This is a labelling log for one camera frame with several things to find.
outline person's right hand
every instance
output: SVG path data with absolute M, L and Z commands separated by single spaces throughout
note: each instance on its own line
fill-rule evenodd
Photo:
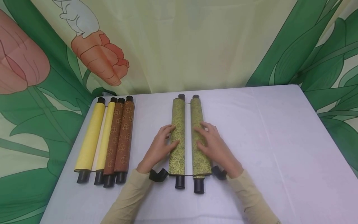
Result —
M 243 172 L 241 163 L 234 157 L 230 149 L 221 138 L 216 126 L 210 123 L 201 122 L 202 128 L 194 127 L 206 139 L 207 146 L 197 142 L 198 148 L 210 159 L 220 164 L 227 172 L 230 178 L 237 178 Z

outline scroll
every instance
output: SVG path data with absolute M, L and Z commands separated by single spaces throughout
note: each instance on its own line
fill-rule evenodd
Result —
M 170 143 L 180 140 L 169 157 L 169 175 L 175 176 L 175 188 L 185 188 L 185 95 L 179 94 L 173 100 L 171 124 L 175 130 L 171 133 Z
M 114 107 L 117 101 L 118 101 L 117 98 L 112 97 L 111 101 L 108 103 L 107 106 L 105 123 L 103 127 L 103 134 L 100 144 L 100 151 L 98 153 L 97 164 L 96 164 L 95 185 L 103 184 L 103 171 L 105 169 L 105 163 L 106 163 L 108 140 L 110 138 Z
M 204 193 L 205 175 L 211 175 L 211 162 L 197 147 L 197 141 L 206 145 L 204 137 L 194 130 L 194 127 L 203 128 L 200 122 L 203 121 L 203 112 L 198 95 L 194 95 L 190 101 L 190 116 L 192 123 L 192 156 L 193 156 L 193 178 L 194 193 Z
M 108 140 L 105 169 L 103 172 L 104 188 L 113 187 L 116 178 L 114 175 L 114 164 L 117 155 L 117 147 L 118 147 L 118 140 L 119 140 L 119 132 L 122 124 L 124 102 L 125 100 L 123 98 L 119 98 L 118 102 L 114 107 L 111 132 Z
M 90 178 L 104 113 L 105 99 L 100 97 L 93 109 L 91 120 L 87 127 L 86 135 L 84 136 L 82 147 L 74 167 L 74 171 L 79 172 L 77 179 L 77 183 L 79 184 L 87 183 Z
M 133 117 L 133 97 L 127 96 L 127 101 L 124 103 L 123 108 L 122 124 L 118 140 L 116 162 L 114 166 L 114 172 L 117 177 L 116 184 L 125 183 L 127 180 L 132 141 Z

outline printed backdrop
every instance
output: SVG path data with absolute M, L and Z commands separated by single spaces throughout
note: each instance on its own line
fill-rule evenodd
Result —
M 38 224 L 94 97 L 300 85 L 358 176 L 357 0 L 0 0 L 0 224 Z

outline brown patterned scroll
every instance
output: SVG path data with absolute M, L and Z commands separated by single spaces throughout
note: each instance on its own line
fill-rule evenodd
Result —
M 127 179 L 129 155 L 132 141 L 133 117 L 133 97 L 127 96 L 127 101 L 124 103 L 123 108 L 122 124 L 118 140 L 116 162 L 114 166 L 114 172 L 117 176 L 116 184 L 125 183 Z
M 104 188 L 113 187 L 115 181 L 114 164 L 116 161 L 119 133 L 122 124 L 122 115 L 125 100 L 119 98 L 114 107 L 110 137 L 108 140 L 107 156 L 104 175 Z

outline beige sleeve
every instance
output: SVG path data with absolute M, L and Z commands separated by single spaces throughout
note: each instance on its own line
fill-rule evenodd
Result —
M 250 224 L 281 224 L 246 170 L 235 179 L 227 176 L 227 180 L 241 200 Z
M 142 199 L 151 184 L 149 173 L 138 173 L 134 169 L 101 224 L 133 223 Z

